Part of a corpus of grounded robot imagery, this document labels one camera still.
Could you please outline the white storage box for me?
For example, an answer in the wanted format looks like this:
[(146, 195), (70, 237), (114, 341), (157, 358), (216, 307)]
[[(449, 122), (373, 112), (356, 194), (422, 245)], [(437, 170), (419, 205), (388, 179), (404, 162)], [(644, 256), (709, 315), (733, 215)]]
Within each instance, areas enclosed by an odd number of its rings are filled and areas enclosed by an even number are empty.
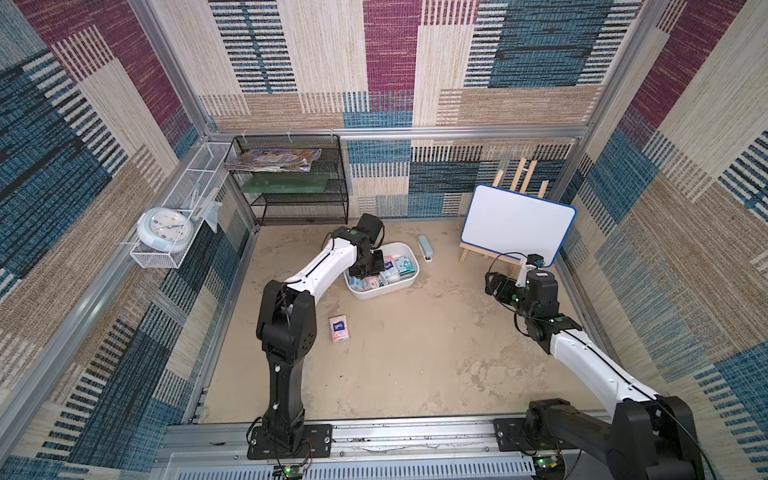
[[(344, 272), (347, 288), (359, 300), (369, 300), (398, 290), (412, 286), (419, 273), (420, 266), (417, 256), (405, 243), (393, 242), (383, 245), (380, 250), (384, 255), (385, 270), (378, 275), (358, 279)], [(410, 278), (401, 278), (395, 267), (394, 259), (399, 256), (408, 256), (416, 268), (416, 274)]]

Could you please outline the pink Tempo tissue pack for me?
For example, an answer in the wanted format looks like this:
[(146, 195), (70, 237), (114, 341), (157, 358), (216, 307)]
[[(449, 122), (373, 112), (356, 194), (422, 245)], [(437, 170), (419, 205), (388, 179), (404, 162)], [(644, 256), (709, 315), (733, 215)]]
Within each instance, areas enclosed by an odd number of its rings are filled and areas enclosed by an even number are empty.
[(339, 343), (350, 339), (348, 320), (345, 315), (331, 317), (329, 319), (329, 324), (333, 343)]

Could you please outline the teal cartoon tissue pack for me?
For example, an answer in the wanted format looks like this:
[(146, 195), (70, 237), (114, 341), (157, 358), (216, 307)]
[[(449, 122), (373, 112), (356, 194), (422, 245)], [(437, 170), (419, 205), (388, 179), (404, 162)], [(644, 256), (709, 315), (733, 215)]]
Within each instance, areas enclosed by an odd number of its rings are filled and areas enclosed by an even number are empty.
[(410, 278), (416, 274), (416, 268), (408, 256), (395, 258), (394, 264), (401, 278)]

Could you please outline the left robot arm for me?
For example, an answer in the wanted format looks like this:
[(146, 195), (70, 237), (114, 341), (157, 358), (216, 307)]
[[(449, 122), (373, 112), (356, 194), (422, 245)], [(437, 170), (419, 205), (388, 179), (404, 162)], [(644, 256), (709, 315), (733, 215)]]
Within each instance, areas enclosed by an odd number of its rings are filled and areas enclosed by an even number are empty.
[(343, 274), (380, 272), (384, 238), (383, 222), (364, 214), (355, 226), (333, 230), (296, 274), (265, 285), (256, 336), (269, 367), (269, 404), (246, 433), (249, 459), (312, 455), (301, 394), (304, 359), (317, 339), (316, 305)]

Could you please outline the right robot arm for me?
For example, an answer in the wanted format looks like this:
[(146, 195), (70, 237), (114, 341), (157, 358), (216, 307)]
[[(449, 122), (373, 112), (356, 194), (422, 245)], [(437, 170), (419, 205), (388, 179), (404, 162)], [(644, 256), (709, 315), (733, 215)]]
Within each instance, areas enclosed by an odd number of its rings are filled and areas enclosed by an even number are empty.
[(489, 270), (486, 294), (513, 314), (516, 330), (565, 365), (600, 401), (599, 420), (561, 399), (530, 402), (524, 424), (495, 424), (501, 450), (531, 455), (571, 445), (603, 463), (615, 479), (702, 479), (705, 455), (689, 406), (636, 380), (559, 310), (554, 275), (531, 264), (517, 279)]

